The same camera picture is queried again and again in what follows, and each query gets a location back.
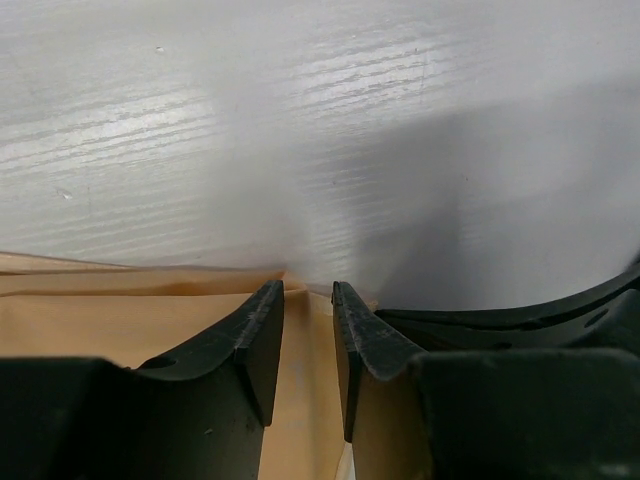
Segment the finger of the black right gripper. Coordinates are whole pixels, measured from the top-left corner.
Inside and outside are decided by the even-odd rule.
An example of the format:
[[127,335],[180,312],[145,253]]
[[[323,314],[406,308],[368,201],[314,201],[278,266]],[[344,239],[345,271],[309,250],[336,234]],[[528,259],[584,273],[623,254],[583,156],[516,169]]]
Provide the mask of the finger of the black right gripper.
[[614,348],[639,354],[639,264],[577,294],[525,307],[376,315],[428,351]]

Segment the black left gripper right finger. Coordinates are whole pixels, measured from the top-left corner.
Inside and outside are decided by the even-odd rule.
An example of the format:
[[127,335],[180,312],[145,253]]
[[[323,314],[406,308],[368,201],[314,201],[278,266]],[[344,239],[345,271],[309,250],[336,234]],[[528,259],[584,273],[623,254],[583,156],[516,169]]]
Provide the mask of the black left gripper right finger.
[[332,304],[357,478],[638,477],[639,354],[428,351],[345,282]]

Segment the peach cloth napkin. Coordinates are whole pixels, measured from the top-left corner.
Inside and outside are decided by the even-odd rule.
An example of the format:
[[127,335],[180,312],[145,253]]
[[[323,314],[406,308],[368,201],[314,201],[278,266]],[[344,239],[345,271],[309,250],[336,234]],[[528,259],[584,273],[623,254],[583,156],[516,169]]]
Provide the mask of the peach cloth napkin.
[[284,284],[284,323],[273,418],[254,479],[330,479],[344,448],[352,450],[344,435],[332,294],[314,295],[286,273],[5,273],[1,363],[97,357],[136,369],[216,324],[270,280]]

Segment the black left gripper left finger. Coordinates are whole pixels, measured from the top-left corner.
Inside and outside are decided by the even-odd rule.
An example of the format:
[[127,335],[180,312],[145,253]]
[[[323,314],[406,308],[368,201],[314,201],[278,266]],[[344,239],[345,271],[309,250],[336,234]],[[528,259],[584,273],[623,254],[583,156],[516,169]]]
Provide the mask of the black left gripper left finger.
[[273,418],[284,284],[136,369],[1,363],[5,479],[254,479]]

